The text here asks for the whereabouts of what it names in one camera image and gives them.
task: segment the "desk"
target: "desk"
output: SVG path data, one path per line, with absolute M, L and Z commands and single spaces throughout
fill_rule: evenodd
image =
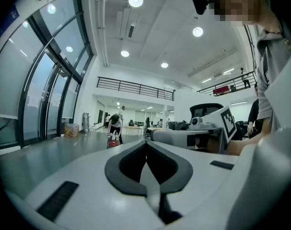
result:
M 150 127 L 150 128 L 147 128 L 148 130 L 150 131 L 153 131 L 153 130 L 171 130 L 169 128 L 154 128 L 154 127 Z
M 135 127 L 135 126 L 126 126 L 126 135 L 127 135 L 127 131 L 128 131 L 129 128 L 137 129 L 138 130 L 138 135 L 139 135 L 139 130 L 141 130 L 140 135 L 142 135 L 143 127 Z

